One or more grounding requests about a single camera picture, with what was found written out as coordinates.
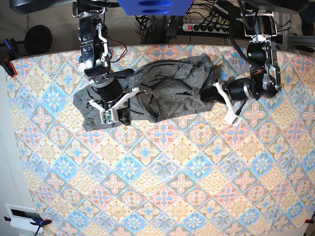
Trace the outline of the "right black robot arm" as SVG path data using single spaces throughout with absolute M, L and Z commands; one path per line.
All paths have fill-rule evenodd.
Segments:
M 89 79 L 91 90 L 86 98 L 86 107 L 96 111 L 102 125 L 131 124 L 129 100 L 140 92 L 134 87 L 125 92 L 119 79 L 133 75 L 132 69 L 111 71 L 112 53 L 108 49 L 108 29 L 101 19 L 107 8 L 117 7 L 116 2 L 101 0 L 76 0 L 72 4 L 72 14 L 79 19 L 78 39 L 81 56 L 79 71 Z

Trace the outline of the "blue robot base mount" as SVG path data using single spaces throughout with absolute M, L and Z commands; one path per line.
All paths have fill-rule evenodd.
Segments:
M 192 0 L 118 0 L 126 15 L 184 16 Z

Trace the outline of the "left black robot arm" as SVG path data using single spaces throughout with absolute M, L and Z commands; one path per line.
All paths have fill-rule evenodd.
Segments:
M 259 100 L 261 97 L 273 98 L 281 91 L 281 75 L 277 61 L 277 46 L 272 37 L 277 36 L 274 13 L 261 11 L 257 6 L 250 6 L 238 1 L 239 17 L 243 20 L 245 36 L 250 37 L 247 52 L 244 54 L 233 38 L 232 26 L 229 38 L 234 49 L 250 65 L 250 76 L 241 79 L 217 80 L 205 89 L 200 96 L 205 102 L 220 102 L 227 106 L 224 120 L 229 125 L 237 126 L 241 121 L 241 109 L 234 110 L 234 103 Z

